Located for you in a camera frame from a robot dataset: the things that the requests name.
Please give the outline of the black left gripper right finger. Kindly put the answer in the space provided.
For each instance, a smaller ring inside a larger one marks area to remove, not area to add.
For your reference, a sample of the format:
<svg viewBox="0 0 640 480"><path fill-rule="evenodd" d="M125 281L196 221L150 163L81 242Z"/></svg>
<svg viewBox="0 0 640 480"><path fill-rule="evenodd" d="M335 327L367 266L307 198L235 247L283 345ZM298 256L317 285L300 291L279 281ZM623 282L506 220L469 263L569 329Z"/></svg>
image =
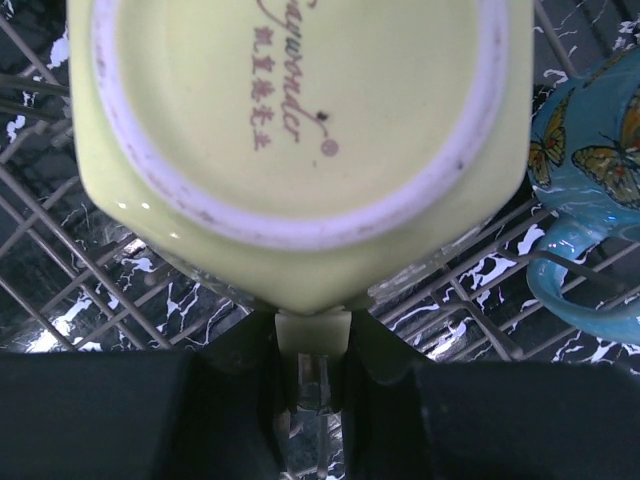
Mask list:
<svg viewBox="0 0 640 480"><path fill-rule="evenodd" d="M436 363L353 315L350 479L635 479L639 381L612 365Z"/></svg>

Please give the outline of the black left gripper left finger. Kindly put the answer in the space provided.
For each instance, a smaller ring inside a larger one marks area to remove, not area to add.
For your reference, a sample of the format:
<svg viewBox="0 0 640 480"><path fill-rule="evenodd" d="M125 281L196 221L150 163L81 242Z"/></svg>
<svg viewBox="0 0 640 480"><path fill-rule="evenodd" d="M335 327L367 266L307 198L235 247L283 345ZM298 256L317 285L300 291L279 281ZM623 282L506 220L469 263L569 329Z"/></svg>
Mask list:
<svg viewBox="0 0 640 480"><path fill-rule="evenodd" d="M200 351L5 354L5 479L275 479L269 319Z"/></svg>

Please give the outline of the paper cup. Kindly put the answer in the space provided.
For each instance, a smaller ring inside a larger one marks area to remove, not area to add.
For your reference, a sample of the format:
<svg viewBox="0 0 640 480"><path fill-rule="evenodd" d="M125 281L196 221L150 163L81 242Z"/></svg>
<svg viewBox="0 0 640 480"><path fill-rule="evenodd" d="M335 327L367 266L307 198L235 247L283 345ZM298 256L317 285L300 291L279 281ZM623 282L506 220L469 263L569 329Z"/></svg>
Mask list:
<svg viewBox="0 0 640 480"><path fill-rule="evenodd" d="M180 270L344 352L368 290L525 174L530 1L71 1L90 199Z"/></svg>

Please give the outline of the blue butterfly mug orange inside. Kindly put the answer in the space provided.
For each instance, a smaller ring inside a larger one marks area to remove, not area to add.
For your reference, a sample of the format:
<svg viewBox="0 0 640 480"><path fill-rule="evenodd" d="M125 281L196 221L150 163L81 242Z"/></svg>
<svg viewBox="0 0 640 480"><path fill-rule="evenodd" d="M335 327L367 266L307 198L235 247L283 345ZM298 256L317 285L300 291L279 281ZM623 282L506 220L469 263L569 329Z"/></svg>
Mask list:
<svg viewBox="0 0 640 480"><path fill-rule="evenodd" d="M558 217L530 261L527 283L561 320L608 341L639 342L639 302L611 310L564 298L572 262L608 237L639 239L639 49L619 52L561 84L534 116L527 173L537 199Z"/></svg>

